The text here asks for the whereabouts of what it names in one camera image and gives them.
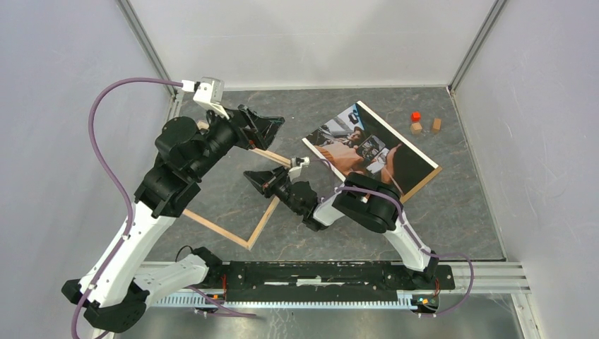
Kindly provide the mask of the light wooden picture frame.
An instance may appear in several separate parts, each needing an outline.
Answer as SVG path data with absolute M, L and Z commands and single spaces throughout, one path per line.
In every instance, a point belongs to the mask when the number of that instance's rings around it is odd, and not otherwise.
M 251 250 L 278 205 L 277 198 L 263 198 L 243 173 L 290 167 L 291 159 L 258 148 L 234 147 L 208 173 L 202 192 L 178 219 L 181 227 L 210 239 L 225 239 Z

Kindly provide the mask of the printed photo with white border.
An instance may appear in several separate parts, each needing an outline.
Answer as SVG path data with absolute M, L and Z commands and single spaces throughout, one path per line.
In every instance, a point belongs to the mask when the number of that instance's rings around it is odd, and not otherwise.
M 400 197 L 440 166 L 358 101 L 309 133 L 302 142 L 345 180 L 351 172 L 390 184 Z

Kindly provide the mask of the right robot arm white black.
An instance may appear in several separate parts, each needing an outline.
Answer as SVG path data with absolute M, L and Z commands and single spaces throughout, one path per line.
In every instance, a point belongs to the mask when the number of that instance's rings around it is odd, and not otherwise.
M 309 182 L 293 182 L 284 167 L 246 171 L 244 176 L 262 196 L 277 197 L 315 232 L 347 217 L 384 235 L 399 253 L 413 286 L 426 288 L 436 280 L 439 259 L 410 225 L 396 187 L 353 172 L 332 195 L 320 198 Z

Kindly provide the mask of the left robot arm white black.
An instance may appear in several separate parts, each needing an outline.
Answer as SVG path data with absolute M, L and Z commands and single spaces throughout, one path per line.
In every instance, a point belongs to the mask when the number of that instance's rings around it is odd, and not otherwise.
M 68 280 L 61 291 L 103 335 L 123 333 L 158 300 L 197 285 L 215 287 L 222 269 L 199 249 L 154 273 L 137 270 L 161 235 L 173 225 L 200 191 L 206 175 L 234 147 L 266 150 L 283 117 L 263 117 L 248 107 L 228 109 L 224 117 L 208 111 L 207 129 L 191 117 L 175 117 L 155 140 L 158 154 L 132 198 L 118 234 L 90 271 Z

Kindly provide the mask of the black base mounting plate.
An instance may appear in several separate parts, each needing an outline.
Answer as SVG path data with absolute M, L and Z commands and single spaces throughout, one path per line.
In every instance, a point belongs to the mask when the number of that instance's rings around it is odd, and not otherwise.
M 413 280 L 396 261 L 231 261 L 194 285 L 223 290 L 229 302 L 390 302 L 399 291 L 454 290 L 449 265 L 431 283 Z

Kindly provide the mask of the brown cardboard backing board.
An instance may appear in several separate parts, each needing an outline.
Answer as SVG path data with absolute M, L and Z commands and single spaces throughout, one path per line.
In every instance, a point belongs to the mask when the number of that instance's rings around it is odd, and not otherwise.
M 420 189 L 422 189 L 426 184 L 428 184 L 433 178 L 435 178 L 438 173 L 442 171 L 442 167 L 438 166 L 434 168 L 424 179 L 420 180 L 411 190 L 406 192 L 400 197 L 400 202 L 405 203 L 410 198 L 413 197 Z

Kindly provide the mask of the red cube block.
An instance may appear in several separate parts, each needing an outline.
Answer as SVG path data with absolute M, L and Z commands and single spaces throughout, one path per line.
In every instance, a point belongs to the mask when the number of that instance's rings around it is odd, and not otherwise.
M 419 122 L 421 120 L 421 117 L 422 116 L 419 111 L 414 111 L 410 116 L 412 122 Z

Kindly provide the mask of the small wooden cube block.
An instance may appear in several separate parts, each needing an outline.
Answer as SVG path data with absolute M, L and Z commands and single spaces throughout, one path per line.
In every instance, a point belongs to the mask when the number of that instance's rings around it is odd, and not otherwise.
M 410 125 L 410 131 L 413 135 L 420 135 L 422 133 L 422 125 L 420 122 L 413 122 Z

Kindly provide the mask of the rectangular wooden block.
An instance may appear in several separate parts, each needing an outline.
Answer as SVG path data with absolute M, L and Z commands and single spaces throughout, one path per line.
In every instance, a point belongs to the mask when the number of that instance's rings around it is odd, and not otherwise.
M 435 118 L 432 122 L 431 132 L 439 133 L 441 131 L 442 120 L 440 118 Z

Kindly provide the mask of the aluminium rail with comb strip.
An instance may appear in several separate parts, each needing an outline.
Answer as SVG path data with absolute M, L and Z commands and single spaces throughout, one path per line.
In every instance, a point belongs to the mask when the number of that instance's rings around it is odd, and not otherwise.
M 397 261 L 231 261 L 211 269 L 192 290 L 155 301 L 157 307 L 211 309 L 409 309 L 433 313 L 442 296 L 528 294 L 519 263 L 442 261 L 431 282 Z

